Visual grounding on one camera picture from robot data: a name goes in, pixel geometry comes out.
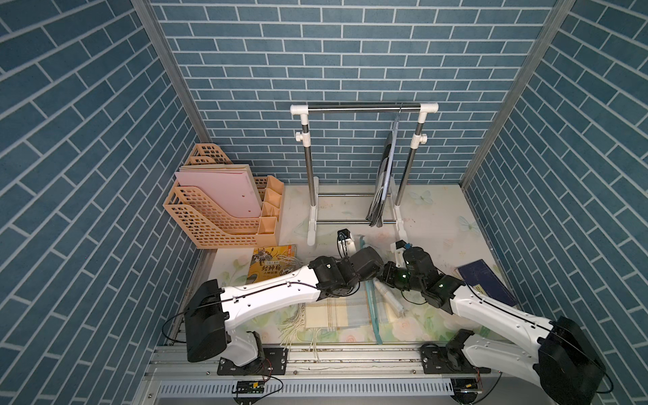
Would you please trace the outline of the black white checkered scarf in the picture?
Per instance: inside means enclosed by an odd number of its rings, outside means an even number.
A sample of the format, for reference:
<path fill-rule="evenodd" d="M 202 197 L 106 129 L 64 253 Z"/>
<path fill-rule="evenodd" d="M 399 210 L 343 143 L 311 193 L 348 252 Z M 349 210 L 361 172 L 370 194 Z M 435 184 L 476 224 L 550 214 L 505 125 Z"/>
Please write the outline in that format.
<path fill-rule="evenodd" d="M 380 228 L 383 226 L 383 211 L 391 181 L 394 147 L 398 137 L 398 130 L 395 126 L 391 129 L 391 134 L 387 136 L 385 148 L 381 156 L 381 162 L 376 175 L 376 190 L 370 205 L 366 220 L 370 222 L 371 227 Z"/>

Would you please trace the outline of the pastel plaid scarf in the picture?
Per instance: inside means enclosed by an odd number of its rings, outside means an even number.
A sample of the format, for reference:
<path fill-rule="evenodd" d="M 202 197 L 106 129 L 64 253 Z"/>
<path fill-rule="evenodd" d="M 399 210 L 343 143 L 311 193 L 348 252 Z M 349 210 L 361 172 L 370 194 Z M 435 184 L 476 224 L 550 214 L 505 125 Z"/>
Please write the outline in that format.
<path fill-rule="evenodd" d="M 366 331 L 367 337 L 356 337 L 355 342 L 376 342 L 366 297 L 365 283 L 348 297 L 321 300 L 297 305 L 295 315 L 282 322 L 281 343 L 295 344 L 301 334 L 316 339 L 322 332 Z M 374 280 L 380 334 L 386 340 L 386 326 L 406 315 L 401 300 L 384 283 Z"/>

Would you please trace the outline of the green clothes hanger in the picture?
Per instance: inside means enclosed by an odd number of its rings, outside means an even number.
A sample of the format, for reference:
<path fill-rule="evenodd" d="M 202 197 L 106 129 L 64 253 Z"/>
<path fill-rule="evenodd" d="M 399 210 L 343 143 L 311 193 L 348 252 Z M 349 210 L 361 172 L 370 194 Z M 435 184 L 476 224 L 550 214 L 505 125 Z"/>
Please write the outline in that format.
<path fill-rule="evenodd" d="M 364 288 L 366 289 L 366 297 L 368 300 L 368 307 L 371 319 L 371 326 L 374 332 L 376 343 L 383 345 L 383 340 L 380 334 L 380 318 L 379 312 L 377 309 L 377 300 L 376 300 L 376 288 L 374 285 L 374 280 L 369 280 L 364 282 Z"/>

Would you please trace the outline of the light blue clothes hanger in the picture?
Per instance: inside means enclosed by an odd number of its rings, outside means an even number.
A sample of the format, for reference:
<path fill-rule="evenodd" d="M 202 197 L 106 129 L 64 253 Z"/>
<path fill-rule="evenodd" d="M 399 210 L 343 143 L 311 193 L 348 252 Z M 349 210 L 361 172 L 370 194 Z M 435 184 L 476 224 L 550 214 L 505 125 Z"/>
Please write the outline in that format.
<path fill-rule="evenodd" d="M 386 200 L 389 194 L 391 177 L 393 174 L 393 160 L 394 160 L 395 148 L 398 140 L 398 126 L 399 126 L 400 114 L 403 110 L 403 103 L 400 103 L 398 106 L 399 109 L 394 119 L 394 122 L 391 125 L 391 134 L 386 139 L 385 150 L 383 154 L 384 165 L 382 167 L 382 172 L 381 172 L 381 180 L 380 180 L 381 191 L 380 191 L 380 201 L 379 201 L 379 203 L 381 204 L 379 209 L 380 222 L 382 222 L 382 216 L 384 213 L 384 208 L 386 206 Z"/>

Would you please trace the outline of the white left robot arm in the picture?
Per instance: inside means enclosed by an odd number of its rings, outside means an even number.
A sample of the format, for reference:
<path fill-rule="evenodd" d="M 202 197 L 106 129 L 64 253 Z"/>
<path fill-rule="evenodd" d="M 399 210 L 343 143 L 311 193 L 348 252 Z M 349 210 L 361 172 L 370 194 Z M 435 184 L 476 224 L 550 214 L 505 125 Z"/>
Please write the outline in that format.
<path fill-rule="evenodd" d="M 217 279 L 202 283 L 180 316 L 186 326 L 187 361 L 199 363 L 219 355 L 239 367 L 263 359 L 256 332 L 239 331 L 249 320 L 282 308 L 341 298 L 375 278 L 384 262 L 372 247 L 337 260 L 319 256 L 286 275 L 250 285 L 221 287 Z"/>

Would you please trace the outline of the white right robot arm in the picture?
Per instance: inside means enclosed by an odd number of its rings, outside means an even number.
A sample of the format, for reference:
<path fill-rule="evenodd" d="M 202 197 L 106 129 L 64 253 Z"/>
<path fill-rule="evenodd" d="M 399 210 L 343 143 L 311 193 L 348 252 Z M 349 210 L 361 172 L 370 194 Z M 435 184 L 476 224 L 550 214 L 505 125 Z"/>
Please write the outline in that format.
<path fill-rule="evenodd" d="M 425 303 L 477 322 L 504 338 L 490 342 L 469 331 L 452 345 L 471 365 L 516 376 L 539 386 L 557 404 L 589 404 L 607 380 L 606 367 L 590 339 L 570 318 L 551 321 L 483 295 L 459 278 L 442 273 L 420 247 L 403 243 L 397 260 L 377 278 L 401 292 L 413 290 Z"/>

